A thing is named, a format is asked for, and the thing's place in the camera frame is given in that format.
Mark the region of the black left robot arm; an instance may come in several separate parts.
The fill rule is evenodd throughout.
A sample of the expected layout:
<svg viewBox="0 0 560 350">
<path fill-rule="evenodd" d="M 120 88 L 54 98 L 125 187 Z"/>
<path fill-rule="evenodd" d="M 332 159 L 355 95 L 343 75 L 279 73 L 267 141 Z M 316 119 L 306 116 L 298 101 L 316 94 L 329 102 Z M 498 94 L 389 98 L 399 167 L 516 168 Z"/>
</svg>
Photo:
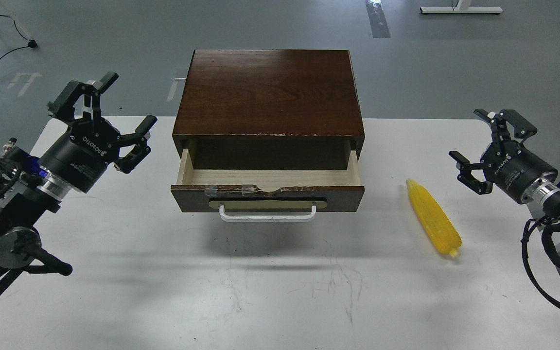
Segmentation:
<svg viewBox="0 0 560 350">
<path fill-rule="evenodd" d="M 100 97 L 118 79 L 71 81 L 48 114 L 67 129 L 41 157 L 33 157 L 11 138 L 0 154 L 0 296 L 24 272 L 68 276 L 72 266 L 42 247 L 35 223 L 57 212 L 72 189 L 87 193 L 113 163 L 130 173 L 149 155 L 149 131 L 157 122 L 147 115 L 131 134 L 122 135 L 102 117 Z"/>
</svg>

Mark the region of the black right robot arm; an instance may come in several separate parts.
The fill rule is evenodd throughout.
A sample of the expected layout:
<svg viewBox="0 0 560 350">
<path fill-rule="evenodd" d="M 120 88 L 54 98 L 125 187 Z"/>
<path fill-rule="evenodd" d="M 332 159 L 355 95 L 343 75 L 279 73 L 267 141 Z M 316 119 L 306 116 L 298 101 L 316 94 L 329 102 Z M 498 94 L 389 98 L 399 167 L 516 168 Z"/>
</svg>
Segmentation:
<svg viewBox="0 0 560 350">
<path fill-rule="evenodd" d="M 474 113 L 490 126 L 491 144 L 477 163 L 469 162 L 458 151 L 449 152 L 460 171 L 457 179 L 479 195 L 491 193 L 493 185 L 496 185 L 518 204 L 533 201 L 540 204 L 543 217 L 529 219 L 523 229 L 523 266 L 538 292 L 560 309 L 560 302 L 547 294 L 535 279 L 527 251 L 531 233 L 537 226 L 543 226 L 544 251 L 553 265 L 560 269 L 560 256 L 553 242 L 553 233 L 560 233 L 560 183 L 554 183 L 558 171 L 524 146 L 525 141 L 536 135 L 538 130 L 520 113 L 514 109 L 502 109 L 498 113 L 475 109 Z"/>
</svg>

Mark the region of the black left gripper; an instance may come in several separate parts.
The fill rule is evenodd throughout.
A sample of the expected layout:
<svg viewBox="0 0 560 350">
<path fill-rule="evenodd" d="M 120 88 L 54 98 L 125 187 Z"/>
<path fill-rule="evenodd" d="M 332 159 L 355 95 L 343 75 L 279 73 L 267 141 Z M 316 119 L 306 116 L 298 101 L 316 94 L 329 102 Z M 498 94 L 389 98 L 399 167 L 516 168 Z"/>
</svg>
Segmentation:
<svg viewBox="0 0 560 350">
<path fill-rule="evenodd" d="M 70 81 L 54 102 L 48 102 L 48 115 L 68 125 L 68 129 L 38 159 L 38 163 L 51 174 L 68 182 L 76 190 L 87 193 L 114 162 L 118 171 L 129 174 L 149 155 L 147 145 L 150 129 L 158 121 L 147 115 L 134 133 L 120 135 L 118 129 L 102 117 L 100 97 L 119 78 L 107 72 L 98 81 L 82 83 Z M 75 118 L 75 104 L 84 98 L 81 118 Z M 116 149 L 132 146 L 124 157 L 117 157 Z"/>
</svg>

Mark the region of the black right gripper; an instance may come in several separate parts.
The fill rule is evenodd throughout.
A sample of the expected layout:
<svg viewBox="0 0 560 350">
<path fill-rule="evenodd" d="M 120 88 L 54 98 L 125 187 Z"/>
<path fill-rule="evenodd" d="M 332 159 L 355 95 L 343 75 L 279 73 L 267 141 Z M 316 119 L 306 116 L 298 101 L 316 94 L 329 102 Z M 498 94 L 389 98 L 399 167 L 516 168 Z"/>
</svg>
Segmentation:
<svg viewBox="0 0 560 350">
<path fill-rule="evenodd" d="M 493 184 L 502 189 L 518 204 L 530 202 L 529 187 L 537 179 L 544 177 L 549 181 L 556 179 L 558 171 L 537 155 L 511 141 L 508 124 L 513 126 L 513 136 L 522 143 L 538 132 L 538 129 L 514 109 L 502 109 L 488 113 L 475 109 L 473 113 L 486 122 L 491 129 L 492 143 L 481 156 L 481 161 L 471 163 L 458 151 L 449 151 L 449 156 L 457 162 L 457 180 L 478 195 L 491 193 Z M 486 181 L 473 176 L 475 170 L 484 171 Z"/>
</svg>

